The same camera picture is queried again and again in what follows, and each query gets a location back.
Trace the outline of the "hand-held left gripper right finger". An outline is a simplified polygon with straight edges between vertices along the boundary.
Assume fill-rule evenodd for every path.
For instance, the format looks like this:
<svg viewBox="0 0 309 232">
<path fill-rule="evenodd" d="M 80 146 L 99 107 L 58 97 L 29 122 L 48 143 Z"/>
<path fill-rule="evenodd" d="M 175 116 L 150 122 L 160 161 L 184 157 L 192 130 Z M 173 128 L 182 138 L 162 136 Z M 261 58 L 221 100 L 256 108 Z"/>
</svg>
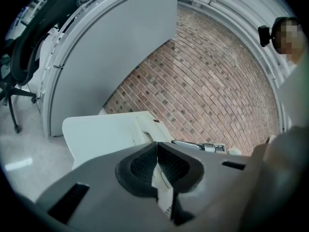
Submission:
<svg viewBox="0 0 309 232">
<path fill-rule="evenodd" d="M 252 157 L 157 144 L 158 163 L 173 187 L 178 231 L 239 231 L 254 180 Z"/>
</svg>

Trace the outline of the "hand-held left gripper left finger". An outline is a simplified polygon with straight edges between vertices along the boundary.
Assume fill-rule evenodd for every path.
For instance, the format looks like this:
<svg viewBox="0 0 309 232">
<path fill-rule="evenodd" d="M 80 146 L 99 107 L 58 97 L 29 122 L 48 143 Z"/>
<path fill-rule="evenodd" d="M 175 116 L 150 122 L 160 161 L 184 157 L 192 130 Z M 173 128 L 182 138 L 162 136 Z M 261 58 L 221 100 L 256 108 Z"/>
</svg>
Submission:
<svg viewBox="0 0 309 232">
<path fill-rule="evenodd" d="M 54 232 L 169 232 L 175 223 L 152 186 L 157 164 L 175 178 L 179 152 L 149 143 L 86 161 L 36 201 L 36 215 Z"/>
</svg>

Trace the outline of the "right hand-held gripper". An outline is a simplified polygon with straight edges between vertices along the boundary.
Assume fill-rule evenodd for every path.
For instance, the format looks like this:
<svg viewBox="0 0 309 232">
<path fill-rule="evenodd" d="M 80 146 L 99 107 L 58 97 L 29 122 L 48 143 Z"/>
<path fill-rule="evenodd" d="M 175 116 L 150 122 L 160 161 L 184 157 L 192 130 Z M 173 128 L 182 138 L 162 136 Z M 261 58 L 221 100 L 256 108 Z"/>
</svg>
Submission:
<svg viewBox="0 0 309 232">
<path fill-rule="evenodd" d="M 180 140 L 172 140 L 171 143 L 194 149 L 194 150 L 205 150 L 207 152 L 213 152 L 213 153 L 220 153 L 220 154 L 229 154 L 229 155 L 240 155 L 240 150 L 238 148 L 231 148 L 230 150 L 227 150 L 225 147 L 225 144 L 210 144 L 205 143 L 202 145 L 190 143 L 186 141 L 180 141 Z"/>
</svg>

